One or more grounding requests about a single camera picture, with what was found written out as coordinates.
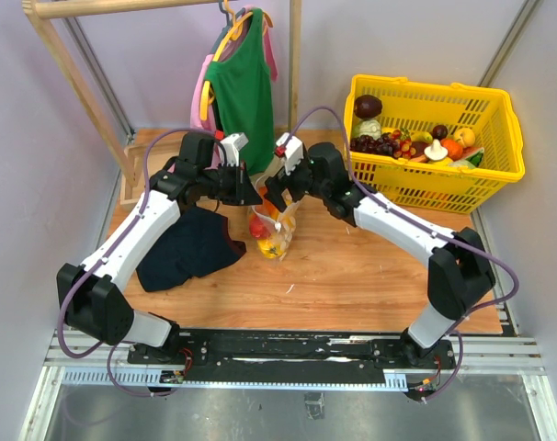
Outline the orange fruit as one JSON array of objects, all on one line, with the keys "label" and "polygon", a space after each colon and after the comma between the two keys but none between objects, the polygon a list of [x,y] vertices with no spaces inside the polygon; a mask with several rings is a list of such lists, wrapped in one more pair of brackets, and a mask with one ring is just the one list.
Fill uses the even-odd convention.
[{"label": "orange fruit", "polygon": [[276,219],[281,214],[281,212],[267,199],[264,200],[263,205],[271,218]]}]

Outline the yellow bell pepper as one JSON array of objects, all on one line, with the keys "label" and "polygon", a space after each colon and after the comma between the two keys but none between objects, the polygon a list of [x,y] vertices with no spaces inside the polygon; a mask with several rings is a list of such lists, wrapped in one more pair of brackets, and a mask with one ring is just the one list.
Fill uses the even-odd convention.
[{"label": "yellow bell pepper", "polygon": [[297,222],[293,214],[281,213],[278,218],[279,232],[285,237],[291,237],[296,230]]},{"label": "yellow bell pepper", "polygon": [[289,248],[288,241],[273,237],[257,240],[256,245],[260,253],[270,260],[282,260]]}]

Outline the clear dotted zip top bag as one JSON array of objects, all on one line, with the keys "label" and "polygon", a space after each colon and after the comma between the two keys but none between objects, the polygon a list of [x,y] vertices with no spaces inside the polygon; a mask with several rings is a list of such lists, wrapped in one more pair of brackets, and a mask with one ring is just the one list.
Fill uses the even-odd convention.
[{"label": "clear dotted zip top bag", "polygon": [[[279,216],[276,219],[271,218],[268,213],[267,210],[265,209],[263,203],[264,203],[264,195],[267,193],[267,189],[265,186],[265,181],[266,181],[267,176],[266,175],[261,175],[256,181],[255,181],[255,189],[258,193],[258,195],[262,198],[262,204],[261,205],[256,205],[256,206],[250,206],[248,208],[247,211],[247,222],[249,224],[250,219],[253,216],[257,216],[261,221],[264,222],[265,226],[267,227],[267,229],[270,232],[269,237],[273,237],[273,238],[281,238],[282,240],[288,241],[289,242],[289,247],[290,247],[290,243],[293,239],[294,233],[293,235],[289,238],[289,237],[285,237],[283,234],[281,234],[279,232],[279,228],[280,225],[278,223],[279,220]],[[282,196],[285,198],[285,201],[287,203],[287,209],[284,212],[281,213],[289,213],[289,214],[293,214],[295,216],[296,211],[300,205],[299,202],[294,202],[290,193],[285,190],[282,194]]]}]

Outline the purple grape bunch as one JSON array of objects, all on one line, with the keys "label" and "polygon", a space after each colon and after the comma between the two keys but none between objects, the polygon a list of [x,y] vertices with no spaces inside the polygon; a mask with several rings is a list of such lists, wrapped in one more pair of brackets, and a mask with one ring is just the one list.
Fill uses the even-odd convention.
[{"label": "purple grape bunch", "polygon": [[394,157],[394,154],[400,150],[400,144],[391,133],[385,132],[379,138],[369,135],[355,137],[350,142],[350,149],[357,153]]}]

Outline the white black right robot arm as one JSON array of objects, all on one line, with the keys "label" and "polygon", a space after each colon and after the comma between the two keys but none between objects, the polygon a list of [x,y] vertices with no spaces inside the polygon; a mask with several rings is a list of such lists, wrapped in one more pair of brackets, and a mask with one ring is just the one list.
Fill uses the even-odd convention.
[{"label": "white black right robot arm", "polygon": [[276,209],[285,211],[287,198],[317,198],[334,218],[386,239],[426,268],[428,303],[399,344],[399,357],[407,365],[425,365],[440,339],[495,285],[480,235],[471,228],[455,232],[427,222],[356,183],[331,142],[306,148],[298,139],[277,141],[275,155],[281,167],[266,180],[265,198]]}]

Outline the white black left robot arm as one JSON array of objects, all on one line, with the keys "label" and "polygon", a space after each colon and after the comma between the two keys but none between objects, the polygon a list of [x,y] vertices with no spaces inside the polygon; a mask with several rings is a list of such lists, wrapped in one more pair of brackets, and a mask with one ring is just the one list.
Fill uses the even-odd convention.
[{"label": "white black left robot arm", "polygon": [[228,206],[260,203],[241,157],[247,143],[244,133],[188,132],[178,155],[155,174],[143,174],[144,191],[117,230],[81,264],[63,265],[57,274],[57,335],[67,356],[77,356],[65,342],[63,328],[69,325],[95,338],[98,345],[147,345],[164,364],[179,357],[177,325],[133,309],[123,292],[156,241],[201,198]]}]

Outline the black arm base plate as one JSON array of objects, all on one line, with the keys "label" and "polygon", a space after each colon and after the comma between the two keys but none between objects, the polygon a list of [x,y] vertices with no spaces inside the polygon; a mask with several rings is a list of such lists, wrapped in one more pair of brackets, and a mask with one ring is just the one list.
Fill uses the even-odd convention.
[{"label": "black arm base plate", "polygon": [[191,380],[230,383],[368,384],[387,369],[435,372],[456,366],[448,339],[420,349],[399,333],[185,329],[177,354],[135,344],[133,365],[179,366],[192,360]]}]

